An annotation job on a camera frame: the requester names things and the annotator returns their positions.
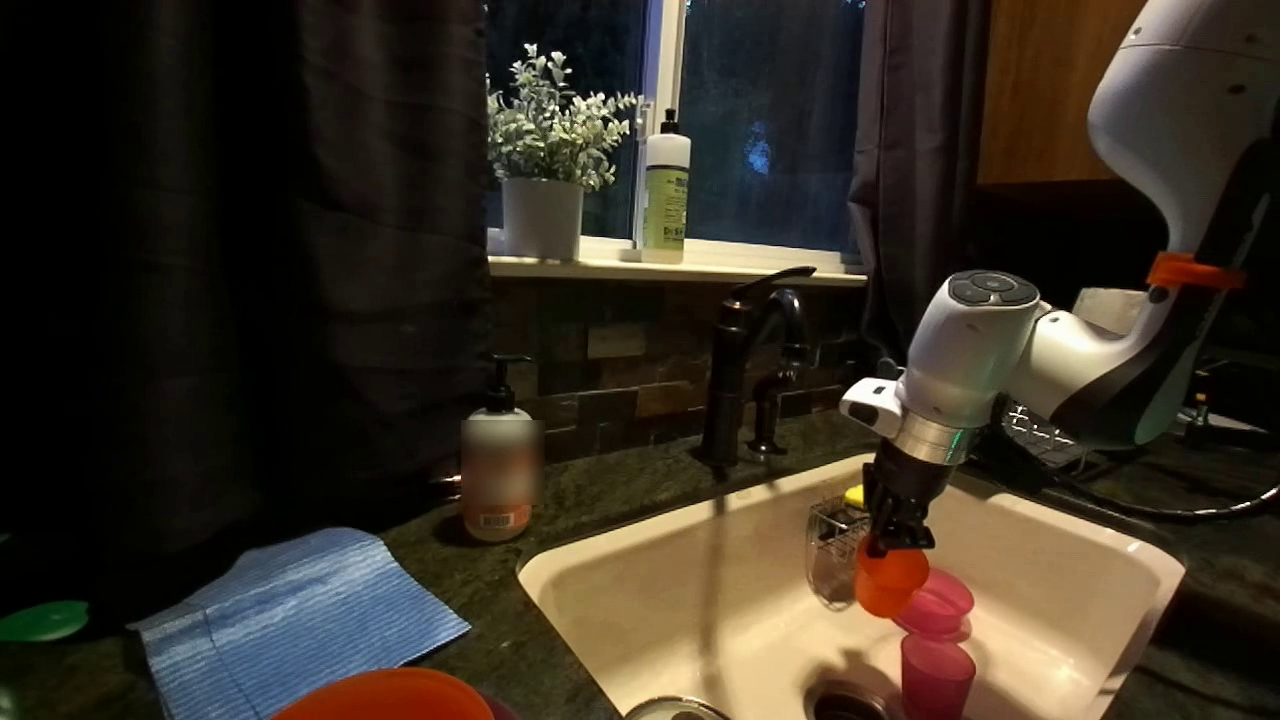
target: potted plant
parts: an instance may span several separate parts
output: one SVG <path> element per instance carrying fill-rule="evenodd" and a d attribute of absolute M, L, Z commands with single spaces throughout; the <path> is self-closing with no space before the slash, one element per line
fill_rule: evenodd
<path fill-rule="evenodd" d="M 584 192 L 617 180 L 612 148 L 634 137 L 640 95 L 570 83 L 564 52 L 526 43 L 512 95 L 490 93 L 490 161 L 506 189 L 506 251 L 577 260 Z"/>

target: window sill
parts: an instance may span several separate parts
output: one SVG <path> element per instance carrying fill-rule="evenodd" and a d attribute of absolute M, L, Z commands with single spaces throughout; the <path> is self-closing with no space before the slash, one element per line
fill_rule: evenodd
<path fill-rule="evenodd" d="M 870 276 L 839 251 L 779 248 L 779 244 L 730 244 L 685 238 L 679 263 L 640 263 L 634 238 L 584 236 L 577 263 L 551 263 L 535 257 L 490 257 L 493 278 L 628 278 L 628 284 L 737 284 L 771 276 L 779 267 L 812 263 L 812 284 L 859 286 Z"/>

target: brick wall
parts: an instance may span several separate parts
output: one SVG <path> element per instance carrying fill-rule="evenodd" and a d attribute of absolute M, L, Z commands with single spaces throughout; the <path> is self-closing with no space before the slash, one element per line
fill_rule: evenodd
<path fill-rule="evenodd" d="M 522 407 L 540 425 L 545 458 L 696 436 L 712 327 L 731 284 L 517 284 L 493 278 L 493 348 L 532 352 L 512 367 Z M 848 370 L 859 286 L 799 286 L 812 361 L 783 414 L 827 407 Z M 776 367 L 779 333 L 751 352 L 751 383 Z"/>

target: blue towel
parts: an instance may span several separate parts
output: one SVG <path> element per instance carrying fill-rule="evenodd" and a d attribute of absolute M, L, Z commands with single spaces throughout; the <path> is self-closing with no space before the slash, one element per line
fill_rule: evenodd
<path fill-rule="evenodd" d="M 379 534 L 323 528 L 245 552 L 136 631 L 168 717 L 252 720 L 322 682 L 401 666 L 468 622 Z"/>

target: white flower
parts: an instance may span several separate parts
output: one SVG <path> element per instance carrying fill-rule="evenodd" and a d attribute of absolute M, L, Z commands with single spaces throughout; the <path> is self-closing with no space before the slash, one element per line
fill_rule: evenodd
<path fill-rule="evenodd" d="M 564 52 L 526 43 L 526 59 L 512 64 L 517 95 L 490 93 L 490 161 L 506 174 L 612 184 L 609 152 L 634 137 L 644 98 L 628 93 L 577 95 L 570 77 Z"/>

